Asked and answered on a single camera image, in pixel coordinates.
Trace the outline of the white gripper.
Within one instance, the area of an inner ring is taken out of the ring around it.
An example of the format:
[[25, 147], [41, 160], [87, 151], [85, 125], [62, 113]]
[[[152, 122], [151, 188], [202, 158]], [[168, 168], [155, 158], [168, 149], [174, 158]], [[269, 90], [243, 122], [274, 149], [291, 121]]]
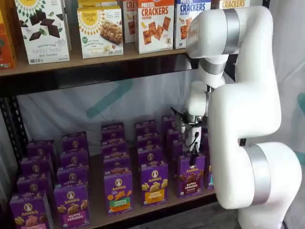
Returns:
[[189, 166], [195, 167], [201, 144], [202, 126], [199, 124], [187, 125], [183, 133], [183, 151], [191, 153]]

